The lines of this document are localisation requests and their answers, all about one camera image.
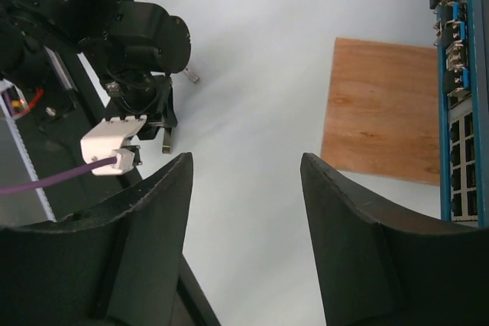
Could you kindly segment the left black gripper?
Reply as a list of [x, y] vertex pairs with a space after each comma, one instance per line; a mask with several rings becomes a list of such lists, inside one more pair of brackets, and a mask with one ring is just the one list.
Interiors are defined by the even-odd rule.
[[120, 92], [109, 93], [105, 119], [123, 120], [128, 117], [147, 117], [137, 136], [140, 140], [153, 140], [160, 129], [173, 129], [178, 121], [173, 109], [173, 81], [170, 76], [157, 75], [149, 87], [135, 88], [118, 83]]

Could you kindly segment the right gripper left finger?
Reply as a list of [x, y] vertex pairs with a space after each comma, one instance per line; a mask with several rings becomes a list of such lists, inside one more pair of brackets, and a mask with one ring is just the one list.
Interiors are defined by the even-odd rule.
[[168, 325], [193, 187], [182, 153], [60, 222], [1, 229], [3, 325]]

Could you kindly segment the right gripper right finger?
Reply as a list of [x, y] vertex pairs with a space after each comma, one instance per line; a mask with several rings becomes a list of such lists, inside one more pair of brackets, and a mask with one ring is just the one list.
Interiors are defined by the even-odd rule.
[[329, 325], [486, 325], [488, 230], [394, 203], [306, 153], [300, 174]]

